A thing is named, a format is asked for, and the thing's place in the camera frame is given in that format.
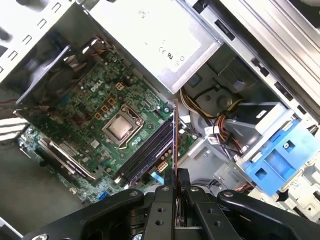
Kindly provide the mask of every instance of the cpu socket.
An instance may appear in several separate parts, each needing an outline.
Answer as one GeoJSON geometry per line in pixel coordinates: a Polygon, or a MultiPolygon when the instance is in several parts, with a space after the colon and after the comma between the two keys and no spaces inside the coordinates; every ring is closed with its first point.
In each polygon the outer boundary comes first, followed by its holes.
{"type": "Polygon", "coordinates": [[[122,105],[121,109],[102,128],[104,134],[118,148],[127,143],[144,125],[144,121],[128,105],[122,105]]]}

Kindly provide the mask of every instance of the motherboard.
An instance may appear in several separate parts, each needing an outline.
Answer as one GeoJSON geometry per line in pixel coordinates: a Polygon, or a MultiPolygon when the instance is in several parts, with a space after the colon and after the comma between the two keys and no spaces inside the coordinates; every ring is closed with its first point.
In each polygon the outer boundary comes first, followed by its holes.
{"type": "MultiPolygon", "coordinates": [[[[94,203],[126,188],[144,191],[172,166],[172,106],[114,52],[58,105],[17,114],[31,124],[18,139],[21,149],[83,201],[94,203]]],[[[194,141],[181,122],[181,157],[194,141]]]]}

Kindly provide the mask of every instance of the blue drive bay bracket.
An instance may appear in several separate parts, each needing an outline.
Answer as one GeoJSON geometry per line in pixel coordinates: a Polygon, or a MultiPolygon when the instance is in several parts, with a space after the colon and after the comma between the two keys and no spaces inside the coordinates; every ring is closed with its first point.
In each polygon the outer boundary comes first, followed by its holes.
{"type": "Polygon", "coordinates": [[[279,130],[258,151],[258,159],[242,164],[245,173],[266,194],[275,194],[308,160],[320,151],[320,142],[299,120],[279,130]]]}

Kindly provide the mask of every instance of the chip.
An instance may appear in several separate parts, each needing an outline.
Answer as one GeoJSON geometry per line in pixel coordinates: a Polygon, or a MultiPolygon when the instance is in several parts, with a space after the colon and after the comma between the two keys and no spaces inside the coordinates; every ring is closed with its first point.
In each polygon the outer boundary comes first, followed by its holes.
{"type": "Polygon", "coordinates": [[[121,141],[133,129],[133,126],[122,115],[117,115],[108,129],[121,141]]]}
{"type": "Polygon", "coordinates": [[[102,128],[102,131],[107,136],[107,139],[120,147],[129,141],[143,127],[143,124],[144,120],[132,108],[124,104],[102,128]]]}

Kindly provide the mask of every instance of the green circuit board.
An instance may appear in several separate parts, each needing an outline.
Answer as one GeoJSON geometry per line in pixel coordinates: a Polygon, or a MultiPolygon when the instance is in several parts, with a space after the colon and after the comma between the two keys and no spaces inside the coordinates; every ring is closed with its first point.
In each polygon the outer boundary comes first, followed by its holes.
{"type": "MultiPolygon", "coordinates": [[[[39,140],[45,138],[43,134],[41,134],[37,129],[33,126],[29,127],[22,133],[19,138],[17,139],[18,144],[21,146],[21,149],[33,160],[37,161],[38,163],[43,162],[44,160],[37,155],[35,150],[40,148],[39,140]]],[[[195,142],[192,136],[185,132],[180,137],[179,142],[179,153],[180,157],[185,155],[190,146],[195,142]]],[[[172,168],[172,155],[167,154],[165,152],[160,158],[159,161],[155,164],[157,167],[159,164],[163,162],[168,163],[168,168],[172,168]]],[[[104,196],[113,195],[123,190],[121,186],[115,184],[112,177],[107,173],[104,172],[101,176],[100,180],[96,183],[90,183],[86,179],[81,176],[75,176],[76,183],[71,183],[67,181],[62,175],[59,174],[57,169],[52,168],[50,165],[45,167],[48,171],[50,171],[53,175],[55,175],[60,182],[62,182],[74,195],[78,196],[80,200],[90,204],[95,203],[102,199],[104,196]]],[[[155,170],[161,177],[163,177],[164,172],[159,172],[159,170],[155,170]]],[[[134,188],[145,192],[150,186],[154,184],[160,184],[151,176],[144,181],[139,181],[134,188]]]]}
{"type": "MultiPolygon", "coordinates": [[[[94,181],[81,174],[72,175],[75,180],[67,180],[68,176],[63,177],[59,170],[61,165],[46,166],[73,194],[94,203],[105,194],[123,190],[114,182],[114,173],[172,116],[170,109],[143,79],[109,52],[56,107],[18,110],[31,124],[18,142],[39,163],[45,161],[37,149],[43,149],[41,140],[46,139],[89,173],[103,169],[94,181]]],[[[179,139],[180,157],[194,141],[187,129],[183,131],[179,139]]],[[[172,167],[170,151],[159,156],[151,172],[163,177],[159,166],[172,167]]],[[[149,169],[134,187],[144,192],[156,183],[149,169]]]]}
{"type": "Polygon", "coordinates": [[[117,171],[170,117],[165,102],[113,53],[54,109],[19,114],[88,171],[117,171]]]}

